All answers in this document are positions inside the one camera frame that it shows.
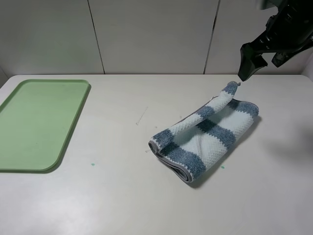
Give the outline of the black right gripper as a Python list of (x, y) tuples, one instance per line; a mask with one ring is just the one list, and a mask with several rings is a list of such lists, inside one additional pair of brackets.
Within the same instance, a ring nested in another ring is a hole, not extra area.
[(254, 41), (243, 44), (238, 76), (247, 81), (258, 70), (267, 67), (263, 53), (274, 53), (271, 62), (278, 68), (295, 52), (313, 47), (313, 2), (284, 0), (272, 16), (265, 31)]

